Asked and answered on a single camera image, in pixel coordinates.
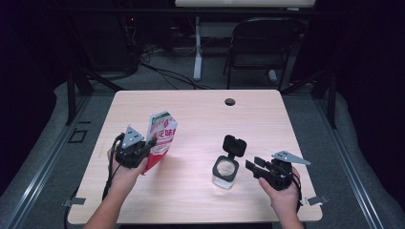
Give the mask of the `dark computer tower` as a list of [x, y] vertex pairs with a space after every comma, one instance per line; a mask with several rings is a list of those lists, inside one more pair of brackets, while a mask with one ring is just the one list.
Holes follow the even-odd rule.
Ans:
[[134, 73], [138, 70], [138, 61], [128, 46], [126, 32], [116, 15], [78, 15], [75, 24], [97, 71]]

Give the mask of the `clear jar with black lid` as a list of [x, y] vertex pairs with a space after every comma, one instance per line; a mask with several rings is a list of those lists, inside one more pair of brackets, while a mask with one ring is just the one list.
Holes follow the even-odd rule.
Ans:
[[219, 156], [212, 168], [212, 182], [217, 186], [229, 190], [235, 182], [239, 170], [239, 162], [236, 157], [245, 154], [246, 142], [233, 135], [226, 135], [223, 142], [223, 150], [226, 156]]

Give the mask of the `black folding chair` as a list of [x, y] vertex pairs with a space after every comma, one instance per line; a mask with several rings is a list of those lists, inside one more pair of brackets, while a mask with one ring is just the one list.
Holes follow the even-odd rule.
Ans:
[[254, 17], [233, 30], [223, 73], [229, 89], [233, 70], [280, 70], [278, 90], [284, 83], [293, 43], [305, 31], [293, 18]]

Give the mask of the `white desk leg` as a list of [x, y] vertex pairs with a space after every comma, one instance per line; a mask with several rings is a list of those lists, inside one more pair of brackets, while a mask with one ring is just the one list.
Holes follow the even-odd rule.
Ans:
[[195, 64], [194, 64], [194, 74], [193, 79], [196, 81], [200, 81], [202, 79], [202, 44], [201, 44], [201, 23], [200, 17], [196, 17], [195, 21], [195, 39], [196, 39], [196, 55], [195, 55]]

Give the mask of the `red and white plastic bag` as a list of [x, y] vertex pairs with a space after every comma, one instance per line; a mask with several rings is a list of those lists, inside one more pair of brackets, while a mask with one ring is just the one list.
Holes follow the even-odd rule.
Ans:
[[142, 174], [152, 169], [168, 153], [174, 139], [178, 122], [167, 111], [151, 114], [149, 118], [146, 142], [156, 140], [156, 144], [150, 149], [147, 163]]

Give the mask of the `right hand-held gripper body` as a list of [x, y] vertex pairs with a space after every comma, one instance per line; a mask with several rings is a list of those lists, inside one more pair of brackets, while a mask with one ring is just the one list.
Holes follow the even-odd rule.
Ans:
[[285, 190], [292, 182], [292, 164], [310, 165], [308, 160], [296, 156], [287, 151], [281, 151], [272, 155], [271, 161], [265, 162], [269, 171], [267, 182], [277, 191]]

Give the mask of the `person's right hand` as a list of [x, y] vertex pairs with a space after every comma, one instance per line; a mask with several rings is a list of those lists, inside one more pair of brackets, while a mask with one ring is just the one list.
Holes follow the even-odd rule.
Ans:
[[297, 204], [299, 191], [294, 183], [291, 183], [285, 190], [277, 191], [264, 179], [260, 178], [259, 183], [263, 190], [270, 197], [271, 207], [280, 221], [283, 219], [298, 218]]

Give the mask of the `black frame crossbar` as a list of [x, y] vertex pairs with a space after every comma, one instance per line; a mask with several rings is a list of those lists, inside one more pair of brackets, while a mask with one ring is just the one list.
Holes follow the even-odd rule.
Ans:
[[53, 9], [65, 14], [133, 14], [133, 15], [170, 15], [170, 16], [317, 16], [315, 11], [265, 10], [265, 9], [209, 9], [209, 8], [174, 8], [174, 9]]

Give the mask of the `aluminium floor rail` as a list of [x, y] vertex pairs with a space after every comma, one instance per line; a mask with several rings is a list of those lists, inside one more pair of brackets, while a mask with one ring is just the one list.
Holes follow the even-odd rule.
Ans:
[[352, 188], [357, 203], [367, 221], [370, 229], [385, 229], [380, 216], [376, 213], [372, 199], [367, 192], [359, 174], [352, 163], [348, 150], [338, 133], [333, 129], [327, 117], [326, 105], [321, 100], [314, 100], [318, 113], [321, 115], [324, 125], [326, 126], [335, 147], [337, 148], [337, 159], [343, 168], [345, 176]]
[[5, 193], [0, 196], [0, 229], [20, 229], [59, 160], [75, 121], [90, 102], [89, 96], [80, 98], [76, 115], [66, 125], [67, 102], [58, 99], [48, 124], [45, 126], [27, 159], [22, 164]]

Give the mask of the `person's left hand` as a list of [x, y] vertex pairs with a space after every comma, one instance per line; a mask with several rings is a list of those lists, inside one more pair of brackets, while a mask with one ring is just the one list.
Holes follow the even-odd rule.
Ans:
[[116, 161], [116, 154], [108, 154], [108, 158], [112, 160], [112, 181], [109, 191], [109, 196], [118, 194], [120, 196], [128, 195], [137, 182], [146, 167], [148, 158], [145, 157], [137, 168], [122, 167]]

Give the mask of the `black metal frame stand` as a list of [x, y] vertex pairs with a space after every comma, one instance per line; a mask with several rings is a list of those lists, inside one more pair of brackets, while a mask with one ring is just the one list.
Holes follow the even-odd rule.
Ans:
[[75, 89], [85, 96], [90, 96], [94, 93], [94, 88], [90, 83], [93, 79], [114, 92], [122, 91], [123, 88], [111, 82], [110, 80], [102, 77], [95, 71], [86, 68], [73, 69], [67, 75], [67, 97], [68, 97], [68, 118], [66, 125], [69, 126], [76, 117], [75, 105]]
[[313, 99], [322, 99], [325, 94], [328, 94], [327, 103], [327, 121], [333, 129], [336, 128], [335, 124], [335, 103], [337, 94], [337, 77], [331, 70], [322, 70], [309, 77], [299, 80], [297, 83], [288, 86], [281, 91], [282, 95], [290, 94], [299, 88], [315, 80], [315, 86], [310, 95]]

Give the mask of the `grey metal bracket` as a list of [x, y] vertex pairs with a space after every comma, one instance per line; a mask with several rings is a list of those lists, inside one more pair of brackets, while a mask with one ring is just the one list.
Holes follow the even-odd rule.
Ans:
[[85, 203], [85, 198], [70, 198], [63, 202], [63, 206], [72, 207], [73, 205], [83, 205]]
[[323, 196], [316, 196], [313, 198], [305, 198], [305, 201], [308, 205], [323, 205], [324, 203], [328, 202], [329, 199], [326, 195]]

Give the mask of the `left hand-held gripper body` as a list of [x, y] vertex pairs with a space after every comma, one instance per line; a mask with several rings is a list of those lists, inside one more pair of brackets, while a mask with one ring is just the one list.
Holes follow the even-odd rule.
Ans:
[[114, 147], [116, 152], [116, 161], [126, 168], [137, 168], [141, 161], [149, 155], [142, 148], [148, 142], [144, 136], [131, 126], [128, 126], [124, 133], [117, 138], [117, 146]]

